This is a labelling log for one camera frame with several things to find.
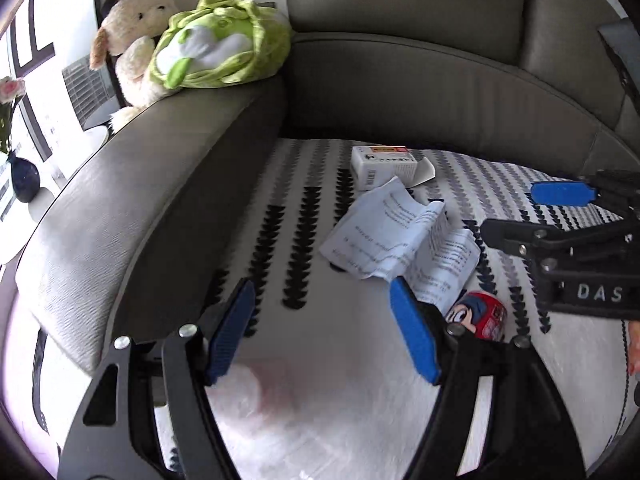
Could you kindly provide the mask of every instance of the beige plush toy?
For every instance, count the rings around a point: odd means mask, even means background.
[[[149,62],[156,48],[154,37],[168,27],[169,18],[178,12],[174,0],[108,0],[113,5],[95,35],[89,66],[98,70],[104,65],[107,51],[120,56],[115,69],[122,94],[132,106],[111,116],[111,126],[118,131],[142,110],[175,92],[149,77]]]

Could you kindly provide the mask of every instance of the black and white blanket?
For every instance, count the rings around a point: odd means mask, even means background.
[[[279,140],[207,295],[207,303],[215,303],[239,278],[254,280],[258,308],[236,362],[286,371],[291,398],[286,417],[271,417],[250,432],[220,424],[245,479],[402,478],[437,396],[437,387],[413,368],[388,307],[388,284],[336,272],[318,253],[355,198],[353,145]],[[488,291],[507,306],[507,338],[531,337],[562,393],[590,466],[637,409],[630,394],[636,381],[626,373],[626,324],[536,309],[527,264],[487,248],[479,226],[485,218],[501,218],[572,230],[614,217],[596,206],[536,205],[530,184],[550,180],[539,171],[439,150],[412,153],[426,156],[436,168],[436,178],[414,188],[413,197],[422,203],[444,200],[452,225],[474,233],[481,256],[466,288]],[[42,408],[51,428],[53,406],[57,403],[60,412],[64,402],[54,391],[60,387],[54,372],[68,364],[55,350],[47,352]],[[462,471],[478,462],[490,391],[490,379],[483,379]],[[166,409],[158,409],[157,416],[168,450]],[[69,423],[60,420],[58,433]]]

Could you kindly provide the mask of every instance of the green plush toy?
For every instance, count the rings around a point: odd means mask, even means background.
[[[289,55],[286,17],[252,0],[200,0],[169,20],[151,59],[167,88],[218,88],[274,75]]]

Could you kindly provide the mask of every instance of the dark blue vase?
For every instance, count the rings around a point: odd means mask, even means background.
[[[31,202],[40,190],[40,174],[38,168],[26,158],[15,155],[11,150],[6,160],[11,165],[11,184],[15,197],[20,202]]]

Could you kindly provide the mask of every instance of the white lettering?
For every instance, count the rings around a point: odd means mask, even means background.
[[[589,297],[589,285],[581,283],[578,285],[578,299],[586,300]]]
[[[601,285],[596,295],[593,297],[594,300],[602,300],[607,301],[607,297],[604,295],[604,285]]]
[[[611,298],[611,301],[613,301],[613,303],[620,303],[621,300],[622,300],[622,287],[617,286],[616,288],[613,289],[613,297]]]

